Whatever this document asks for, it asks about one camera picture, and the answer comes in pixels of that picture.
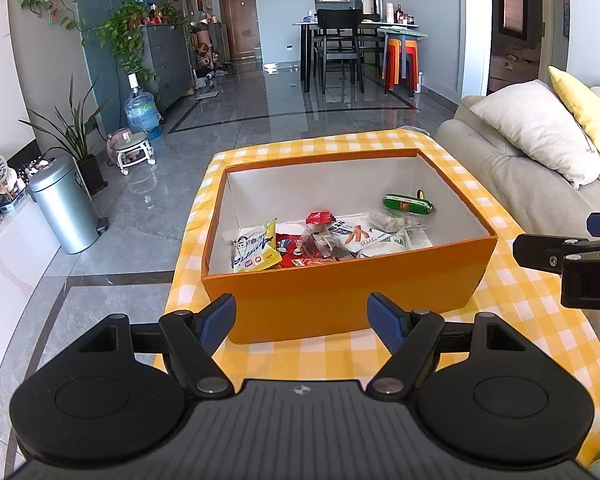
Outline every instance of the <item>brown wooden door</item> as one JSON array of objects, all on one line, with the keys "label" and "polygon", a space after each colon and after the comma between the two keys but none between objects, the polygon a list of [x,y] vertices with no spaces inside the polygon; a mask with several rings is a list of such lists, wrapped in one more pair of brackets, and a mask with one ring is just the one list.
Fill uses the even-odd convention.
[{"label": "brown wooden door", "polygon": [[256,0],[222,0],[222,20],[229,35],[232,59],[254,55],[260,46]]}]

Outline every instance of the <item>gray marble floor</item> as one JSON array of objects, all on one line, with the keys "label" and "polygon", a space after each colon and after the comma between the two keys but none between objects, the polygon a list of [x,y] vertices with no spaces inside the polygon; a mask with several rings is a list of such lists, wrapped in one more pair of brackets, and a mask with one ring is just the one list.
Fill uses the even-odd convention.
[{"label": "gray marble floor", "polygon": [[[109,218],[109,231],[81,254],[58,251],[0,368],[0,479],[24,460],[8,403],[25,377],[110,313],[128,314],[132,322],[154,322],[163,313],[170,285],[161,271],[175,267],[192,201],[215,153],[403,125],[434,134],[453,116],[424,94],[409,99],[396,88],[385,95],[372,67],[364,93],[337,68],[328,74],[324,95],[315,80],[303,94],[297,68],[267,73],[249,63],[217,78],[216,85],[218,97],[183,97],[165,113],[164,147],[155,166],[141,164],[123,176],[103,164],[109,185],[94,197],[94,206]],[[150,364],[153,357],[138,359]]]}]

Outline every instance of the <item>yellow and white tablecloth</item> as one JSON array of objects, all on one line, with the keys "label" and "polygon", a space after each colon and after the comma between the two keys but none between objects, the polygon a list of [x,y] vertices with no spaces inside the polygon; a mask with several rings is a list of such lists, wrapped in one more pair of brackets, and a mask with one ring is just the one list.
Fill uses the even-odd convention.
[{"label": "yellow and white tablecloth", "polygon": [[[581,311],[560,306],[559,277],[516,264],[511,248],[522,229],[465,168],[423,134],[407,130],[347,134],[263,144],[215,155],[191,209],[166,313],[183,308],[198,312],[209,302],[200,281],[200,263],[224,168],[290,156],[395,148],[421,149],[498,232],[498,244],[473,297],[464,308],[445,314],[445,319],[472,322],[478,311],[494,312],[587,388],[595,403],[595,418],[578,460],[589,465],[600,454],[600,342],[595,332]],[[250,345],[226,340],[214,355],[236,390],[245,378],[356,378],[365,386],[388,358],[388,351],[372,330]],[[464,358],[464,354],[445,355],[441,366]],[[164,367],[160,358],[156,365]]]}]

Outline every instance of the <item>cabinet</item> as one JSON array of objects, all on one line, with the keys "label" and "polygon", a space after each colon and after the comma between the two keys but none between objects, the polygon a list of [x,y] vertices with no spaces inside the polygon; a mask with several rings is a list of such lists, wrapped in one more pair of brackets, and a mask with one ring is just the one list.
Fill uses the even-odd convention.
[{"label": "cabinet", "polygon": [[218,63],[227,63],[231,61],[229,53],[229,36],[226,32],[225,23],[209,23],[209,39],[218,53]]},{"label": "cabinet", "polygon": [[142,28],[142,38],[142,65],[157,75],[143,86],[160,96],[156,104],[162,112],[194,87],[185,32],[181,25],[147,25]]}]

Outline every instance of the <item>yellow pillow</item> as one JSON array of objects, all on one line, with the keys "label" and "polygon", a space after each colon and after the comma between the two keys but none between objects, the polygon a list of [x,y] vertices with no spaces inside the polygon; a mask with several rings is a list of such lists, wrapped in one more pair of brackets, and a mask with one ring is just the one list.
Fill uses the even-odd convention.
[{"label": "yellow pillow", "polygon": [[600,153],[600,98],[571,74],[550,66],[554,90]]}]

